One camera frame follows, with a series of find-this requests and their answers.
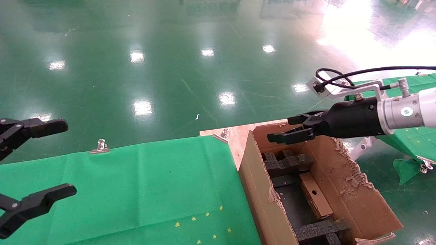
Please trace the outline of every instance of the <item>cylindrical connector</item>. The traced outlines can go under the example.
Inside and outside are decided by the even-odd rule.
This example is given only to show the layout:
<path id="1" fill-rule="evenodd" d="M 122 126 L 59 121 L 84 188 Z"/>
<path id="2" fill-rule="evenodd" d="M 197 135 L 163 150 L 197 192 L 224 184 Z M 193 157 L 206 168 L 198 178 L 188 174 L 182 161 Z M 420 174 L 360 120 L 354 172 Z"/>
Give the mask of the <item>cylindrical connector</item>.
<path id="1" fill-rule="evenodd" d="M 409 84 L 407 83 L 407 79 L 406 78 L 398 79 L 398 85 L 400 87 L 401 95 L 403 96 L 403 98 L 409 97 L 410 93 L 409 93 Z"/>

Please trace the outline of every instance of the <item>torn cardboard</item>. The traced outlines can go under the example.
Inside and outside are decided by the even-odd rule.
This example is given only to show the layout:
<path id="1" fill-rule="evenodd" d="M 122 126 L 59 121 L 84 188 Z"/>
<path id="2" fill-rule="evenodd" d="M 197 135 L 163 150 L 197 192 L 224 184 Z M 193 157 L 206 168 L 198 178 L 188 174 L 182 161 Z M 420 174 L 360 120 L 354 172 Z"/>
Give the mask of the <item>torn cardboard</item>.
<path id="1" fill-rule="evenodd" d="M 248 134 L 239 175 L 263 244 L 298 244 L 261 157 L 261 153 L 285 149 L 313 158 L 310 173 L 333 210 L 333 218 L 344 218 L 354 238 L 371 242 L 402 228 L 379 191 L 350 159 L 340 140 L 318 136 L 312 141 L 282 145 L 270 143 L 266 137 L 268 133 L 284 132 L 295 127 L 263 125 Z"/>

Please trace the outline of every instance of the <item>wooden block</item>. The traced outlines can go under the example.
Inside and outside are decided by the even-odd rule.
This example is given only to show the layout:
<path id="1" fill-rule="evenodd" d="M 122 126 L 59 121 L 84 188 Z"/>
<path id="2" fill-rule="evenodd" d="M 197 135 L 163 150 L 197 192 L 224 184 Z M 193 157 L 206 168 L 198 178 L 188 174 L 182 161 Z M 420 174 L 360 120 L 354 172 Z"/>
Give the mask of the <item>wooden block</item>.
<path id="1" fill-rule="evenodd" d="M 301 188 L 312 208 L 312 212 L 315 214 L 315 217 L 320 220 L 324 217 L 333 215 L 330 205 L 312 175 L 310 173 L 303 173 L 300 174 L 300 179 Z"/>

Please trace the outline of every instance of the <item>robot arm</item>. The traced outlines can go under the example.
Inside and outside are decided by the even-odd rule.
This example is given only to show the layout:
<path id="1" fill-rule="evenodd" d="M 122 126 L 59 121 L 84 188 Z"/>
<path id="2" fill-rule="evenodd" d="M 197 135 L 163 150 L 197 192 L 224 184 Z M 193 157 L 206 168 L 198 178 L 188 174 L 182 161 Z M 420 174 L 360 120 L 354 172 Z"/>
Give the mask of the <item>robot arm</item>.
<path id="1" fill-rule="evenodd" d="M 270 142 L 293 144 L 313 140 L 326 135 L 336 138 L 392 135 L 395 129 L 412 127 L 436 127 L 436 88 L 410 94 L 405 78 L 399 79 L 401 96 L 389 98 L 382 80 L 364 83 L 355 89 L 339 88 L 328 84 L 316 91 L 319 78 L 312 79 L 308 86 L 320 98 L 339 98 L 354 95 L 354 101 L 334 104 L 329 110 L 308 112 L 288 118 L 291 125 L 302 124 L 285 133 L 269 134 Z M 363 98 L 362 92 L 374 91 L 375 96 Z"/>
<path id="2" fill-rule="evenodd" d="M 40 138 L 65 132 L 68 124 L 63 119 L 42 122 L 38 118 L 22 121 L 0 119 L 0 161 L 30 138 Z M 43 191 L 32 193 L 21 201 L 0 194 L 0 239 L 10 237 L 30 219 L 48 213 L 54 202 L 77 193 L 71 184 L 61 184 Z"/>

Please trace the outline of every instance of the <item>screw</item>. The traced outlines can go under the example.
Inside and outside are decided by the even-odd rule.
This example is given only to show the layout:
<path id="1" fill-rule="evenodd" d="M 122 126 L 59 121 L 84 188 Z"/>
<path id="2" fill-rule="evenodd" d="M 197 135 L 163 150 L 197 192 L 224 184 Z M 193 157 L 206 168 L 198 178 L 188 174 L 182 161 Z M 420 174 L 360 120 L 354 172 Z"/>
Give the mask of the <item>screw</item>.
<path id="1" fill-rule="evenodd" d="M 363 100 L 362 93 L 357 93 L 354 95 L 354 101 L 359 101 L 359 100 Z"/>

